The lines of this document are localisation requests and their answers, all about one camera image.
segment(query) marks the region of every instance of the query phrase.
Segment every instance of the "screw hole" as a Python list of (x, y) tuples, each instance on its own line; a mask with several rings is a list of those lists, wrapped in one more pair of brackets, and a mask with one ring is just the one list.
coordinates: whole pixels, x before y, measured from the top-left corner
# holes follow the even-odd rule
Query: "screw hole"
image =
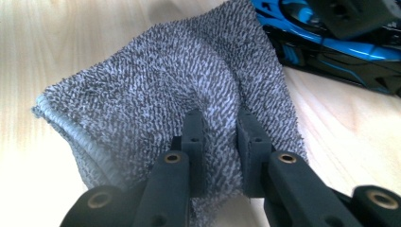
[(347, 8), (338, 3), (333, 3), (330, 5), (330, 7), (333, 9), (333, 12), (334, 12), (334, 14), (336, 14), (336, 16), (342, 17), (342, 16), (348, 14)]
[(294, 156), (292, 156), (290, 154), (282, 154), (278, 157), (278, 159), (280, 159), (281, 162), (287, 163), (287, 164), (293, 164), (293, 163), (297, 162), (297, 158), (295, 158)]
[(165, 162), (169, 164), (175, 164), (181, 161), (181, 156), (180, 154), (177, 153), (171, 153), (166, 155), (165, 157)]
[(98, 209), (106, 206), (112, 201), (112, 194), (106, 191), (96, 192), (88, 200), (88, 206), (91, 209)]
[(324, 219), (324, 221), (330, 226), (330, 227), (343, 227), (344, 224), (339, 218), (329, 216)]
[(165, 226), (167, 223), (167, 219), (164, 216), (156, 215), (151, 218), (150, 225), (152, 227), (161, 227)]

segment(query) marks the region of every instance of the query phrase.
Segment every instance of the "light wood surface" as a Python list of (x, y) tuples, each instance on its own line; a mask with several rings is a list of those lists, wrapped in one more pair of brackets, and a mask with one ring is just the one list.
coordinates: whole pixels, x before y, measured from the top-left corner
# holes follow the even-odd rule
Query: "light wood surface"
[[(222, 0), (0, 1), (0, 226), (58, 226), (85, 188), (67, 143), (30, 112), (48, 85), (103, 61), (150, 26)], [(350, 195), (401, 194), (401, 98), (286, 69), (311, 167)], [(231, 200), (218, 226), (267, 226), (261, 200)]]

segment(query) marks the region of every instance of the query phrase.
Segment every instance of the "brass insert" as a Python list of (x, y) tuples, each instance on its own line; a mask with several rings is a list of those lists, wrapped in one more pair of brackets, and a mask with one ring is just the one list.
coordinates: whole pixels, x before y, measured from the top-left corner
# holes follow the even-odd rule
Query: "brass insert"
[(165, 156), (165, 162), (169, 164), (179, 163), (181, 161), (181, 155), (178, 153), (169, 153)]
[(283, 162), (283, 163), (287, 163), (287, 164), (294, 164), (297, 162), (297, 158), (290, 155), (290, 154), (281, 154), (278, 159)]
[(88, 200), (88, 206), (92, 209), (98, 209), (106, 206), (112, 201), (113, 195), (107, 191), (99, 191)]
[(384, 192), (378, 190), (368, 190), (366, 194), (369, 200), (371, 200), (374, 204), (385, 209), (395, 210), (399, 207), (398, 201)]

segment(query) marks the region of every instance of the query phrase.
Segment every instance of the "gray towel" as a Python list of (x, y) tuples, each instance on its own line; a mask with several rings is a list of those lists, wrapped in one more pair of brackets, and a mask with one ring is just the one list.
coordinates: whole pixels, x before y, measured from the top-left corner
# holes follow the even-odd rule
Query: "gray towel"
[(282, 66), (248, 0), (152, 27), (45, 89), (33, 112), (71, 145), (89, 188), (129, 188), (181, 135), (185, 114), (201, 110), (207, 196), (191, 200), (191, 226), (210, 226), (222, 203), (241, 193), (240, 107), (256, 115), (276, 148), (306, 158)]

